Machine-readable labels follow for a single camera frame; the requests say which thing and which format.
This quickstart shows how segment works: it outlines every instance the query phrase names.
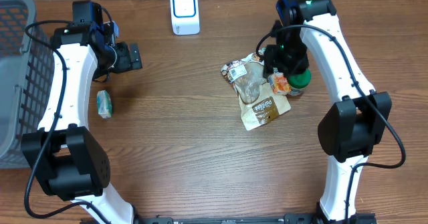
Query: laundry basket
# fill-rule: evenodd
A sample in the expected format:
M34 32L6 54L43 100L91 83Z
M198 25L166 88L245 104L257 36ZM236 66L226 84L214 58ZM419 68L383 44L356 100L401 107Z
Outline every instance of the laundry basket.
M33 0L0 0L0 169L28 167L21 137L37 131L49 98L54 59L24 34L34 21ZM32 34L47 41L40 27Z

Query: white device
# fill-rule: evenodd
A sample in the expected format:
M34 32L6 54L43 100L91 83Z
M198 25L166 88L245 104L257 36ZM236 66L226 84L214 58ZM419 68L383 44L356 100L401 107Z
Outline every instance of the white device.
M198 0L169 0L171 22L177 35L197 34L199 27Z

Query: wooden table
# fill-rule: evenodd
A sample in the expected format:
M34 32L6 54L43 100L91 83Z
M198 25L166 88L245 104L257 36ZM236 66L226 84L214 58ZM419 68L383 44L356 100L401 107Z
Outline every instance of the wooden table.
M347 42L366 77L393 100L389 120L407 150L397 170L364 168L356 206L379 223L428 219L428 0L333 0ZM92 84L90 130L108 153L111 182L145 217L248 217L309 213L324 190L326 155L316 129L329 99L310 56L313 80L292 109L246 131L221 66L243 58L278 18L276 0L200 0L201 32L175 36L168 0L99 1L137 42L143 69ZM37 0L37 19L72 19L70 0ZM55 27L46 26L51 35ZM96 113L107 90L114 115ZM386 132L370 161L400 157ZM47 220L23 208L29 170L0 171L0 223L77 223L81 208ZM65 205L36 183L31 206Z

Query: wire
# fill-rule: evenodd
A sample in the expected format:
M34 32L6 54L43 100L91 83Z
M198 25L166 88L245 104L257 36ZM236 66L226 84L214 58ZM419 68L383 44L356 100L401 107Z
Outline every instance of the wire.
M105 7L101 7L101 9L107 14L108 20L110 23L113 23L112 16L108 13L107 9Z
M114 64L116 63L116 61L118 61L118 53L116 53L116 50L114 50L114 47L112 47L110 45L108 45L108 47L111 47L114 51L114 63L108 68L114 68Z
M53 116L53 122L52 122L51 128L50 128L50 130L49 130L49 132L48 132L48 134L46 136L45 141L43 142L43 145L41 146L39 154L37 155L37 158L36 158L36 160L34 162L32 170L31 170L31 174L30 174L30 176L28 178L28 183L27 183L27 187L25 188L25 195L24 195L24 207L25 207L25 210L27 211L28 215L30 215L31 217L38 218L38 219L45 219L45 218L57 215L58 213L61 213L61 212L65 211L65 210L68 210L68 209L70 209L72 207L75 207L77 205L86 205L88 208L91 208L100 217L100 219L103 222L110 223L103 216L103 214L95 206L93 206L92 203L90 203L88 201L78 201L76 203L72 203L72 204L66 205L65 207L62 207L62 208L60 208L60 209L58 209L56 211L52 211L51 213L48 213L48 214L37 214L37 213L34 213L31 210L30 206L29 206L29 194L30 194L30 191L31 191L31 186L33 184L35 173L36 173L37 168L39 166L39 163L40 163L40 160L41 160L41 156L44 154L47 146L49 145L49 142L50 142L50 139L52 137L52 134L54 133L56 124L58 123L58 120L60 118L60 112L61 112L62 102L64 100L64 94L66 92L66 83L67 83L67 65L66 65L66 61L64 60L64 57L62 56L62 54L56 48L54 48L52 45L50 45L50 44L48 44L48 43L46 43L46 42L44 42L44 41L36 38L34 35L32 35L31 33L33 33L33 32L31 32L31 33L29 32L29 30L32 27L37 27L37 26L45 24L45 23L72 23L72 21L66 21L66 20L39 21L39 22L32 23L32 24L28 25L25 28L25 30L24 30L25 34L27 34L28 37L30 39L32 39L34 42L40 43L43 46L45 46L45 47L49 48L50 50L52 50L54 53L56 53L56 55L60 58L61 63L62 63L62 85L61 85L61 91L60 91L60 98L58 99L58 105L56 107L56 112L55 112L55 114Z
M101 9L107 14L108 20L110 21L110 25L113 28L113 45L116 44L116 36L114 35L114 23L112 20L112 16L110 16L109 12L107 11L107 9L103 6L101 6Z
M406 151L405 151L403 142L401 142L401 139L400 139L399 135L395 132L394 128L389 124L388 120L385 119L385 117L381 114L381 112L377 109L377 107L369 100L369 98L361 90L360 86L358 85L358 81L356 81L354 72L352 71L352 68L350 66L348 57L346 56L345 51L343 50L343 47L341 46L341 44L339 43L339 41L336 39L336 37L334 37L333 35L329 34L327 31L325 31L323 29L320 29L319 27L314 27L312 25L290 25L290 26L282 27L282 28L277 29L275 31L272 31L272 32L268 33L266 36L264 36L260 40L260 42L258 43L258 45L257 45L257 47L255 49L255 54L257 54L257 56L259 56L259 58L262 59L262 56L260 56L260 54L259 54L259 48L260 48L261 44L268 37L270 37L272 35L275 35L275 34L279 33L280 31L289 31L290 29L301 29L301 28L308 28L308 29L316 30L316 31L318 31L318 32L326 35L330 39L330 41L333 41L334 44L336 44L337 48L339 49L340 53L342 54L343 60L344 60L344 62L346 64L346 67L348 68L350 78L351 78L352 83L354 84L356 90L363 97L364 101L374 111L374 113L376 113L376 115L385 123L385 126L388 128L389 132L391 132L391 134L393 135L394 139L397 141L397 144L399 145L399 148L400 148L400 151L401 151L401 160L397 164L387 165L387 164L376 164L376 163L365 162L365 163L359 163L359 164L356 164L356 165L353 166L351 174L350 174L350 178L349 178L348 190L346 192L346 200L345 200L345 205L346 206L345 206L344 223L348 223L349 224L349 219L348 219L349 198L350 198L350 191L351 191L351 188L352 188L352 181L354 180L354 175L355 175L355 172L356 172L357 168L359 168L361 166L373 166L373 167L382 168L382 169L395 169L395 168L399 168L406 161Z
M289 76L293 76L293 75L294 75L294 73L296 73L297 69L302 65L302 63L303 63L303 61L302 61L302 60L300 60L300 62L299 62L298 64L296 64L296 65L294 66L294 68L292 69L292 71L288 74L287 78L288 78Z
M107 82L108 80L110 79L110 71L107 69L107 74L106 74L106 77L103 79L103 80L97 80L97 79L95 79L95 80L92 80L93 82L96 82L96 83L105 83L105 82Z

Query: crumpled packaging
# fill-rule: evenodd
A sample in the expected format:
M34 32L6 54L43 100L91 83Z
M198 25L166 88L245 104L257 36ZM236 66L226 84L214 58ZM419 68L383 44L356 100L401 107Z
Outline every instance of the crumpled packaging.
M246 130L267 124L291 109L287 97L274 94L263 78L264 62L255 53L225 64L221 74L238 94L241 119Z

